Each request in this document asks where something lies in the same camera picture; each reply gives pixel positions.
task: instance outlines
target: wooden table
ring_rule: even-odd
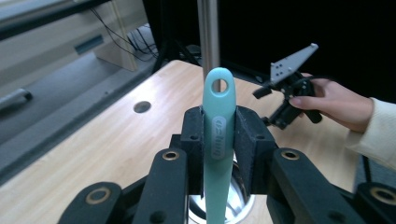
[[[260,100],[259,86],[235,79],[237,104],[270,116],[283,95]],[[202,103],[202,68],[172,61],[114,105],[0,188],[0,223],[57,223],[73,198],[101,181],[129,186],[149,172],[156,152],[181,133],[184,112]],[[145,113],[134,112],[142,101]],[[270,127],[280,147],[304,152],[334,185],[352,190],[357,154],[344,149],[347,129],[324,118],[313,124],[296,119],[286,130]],[[271,223],[265,196],[257,196],[247,223]]]

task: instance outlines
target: floor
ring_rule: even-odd
[[[136,71],[91,52],[24,87],[32,100],[21,98],[0,110],[0,185],[151,75],[157,50],[149,26],[129,37]]]

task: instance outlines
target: human hand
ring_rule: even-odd
[[[289,100],[292,106],[302,110],[316,109],[352,131],[365,132],[373,115],[372,99],[358,95],[329,79],[311,79],[311,82],[316,96],[293,97]]]

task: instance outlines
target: sleeve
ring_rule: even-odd
[[[366,132],[350,131],[346,148],[396,171],[396,105],[372,99],[374,112]]]

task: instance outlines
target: black screen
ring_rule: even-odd
[[[159,0],[145,1],[159,5]],[[166,1],[172,8],[176,38],[186,45],[199,45],[197,2]],[[148,12],[154,39],[159,43],[160,20],[150,17]],[[396,4],[392,1],[312,4],[312,1],[219,0],[222,66],[237,69],[246,77],[266,80],[270,63],[316,43],[318,50],[300,72],[334,77],[359,94],[393,103],[396,103],[395,28]]]

